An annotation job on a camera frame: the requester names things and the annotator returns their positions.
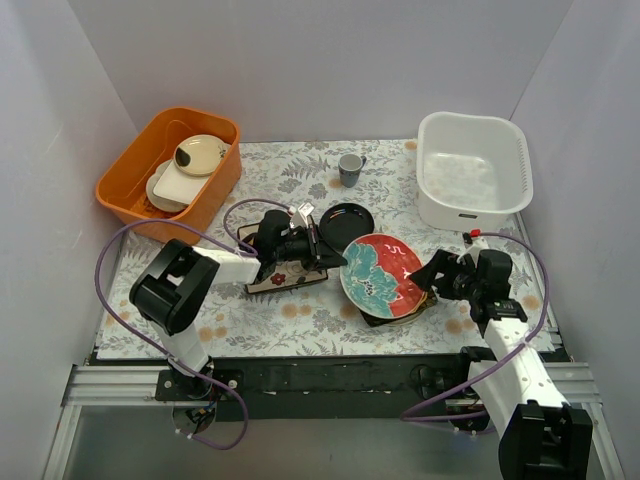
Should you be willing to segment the red and teal floral plate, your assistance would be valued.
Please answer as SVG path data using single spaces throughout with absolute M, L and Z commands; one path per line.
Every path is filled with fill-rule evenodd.
M 396 319 L 417 307 L 424 291 L 409 280 L 423 266 L 419 256 L 396 237 L 372 233 L 351 242 L 342 256 L 340 282 L 349 300 L 379 318 Z

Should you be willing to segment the yellow dotted scalloped plate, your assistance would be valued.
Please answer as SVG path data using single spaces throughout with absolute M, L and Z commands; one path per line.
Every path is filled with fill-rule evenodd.
M 402 320 L 413 320 L 424 313 L 427 309 L 434 307 L 438 303 L 437 295 L 433 289 L 429 289 L 423 295 L 420 303 L 415 309 L 409 312 L 406 316 L 402 317 Z

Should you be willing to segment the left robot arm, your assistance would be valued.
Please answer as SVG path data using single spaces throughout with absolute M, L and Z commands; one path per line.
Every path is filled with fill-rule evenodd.
M 168 241 L 133 284 L 129 301 L 160 337 L 178 387 L 193 400 L 205 398 L 213 386 L 204 369 L 210 357 L 194 326 L 196 316 L 217 284 L 259 284 L 283 263 L 298 262 L 305 272 L 325 271 L 347 260 L 320 236 L 310 215 L 296 223 L 293 211 L 269 210 L 252 242 L 238 250 L 201 249 Z

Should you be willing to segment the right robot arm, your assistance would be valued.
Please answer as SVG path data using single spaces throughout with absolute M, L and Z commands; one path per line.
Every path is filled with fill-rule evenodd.
M 510 296 L 511 257 L 470 248 L 464 256 L 437 251 L 410 280 L 443 299 L 468 302 L 489 355 L 470 355 L 452 373 L 454 389 L 478 395 L 499 434 L 505 479 L 583 479 L 593 424 L 570 405 L 548 374 L 525 329 L 523 307 Z

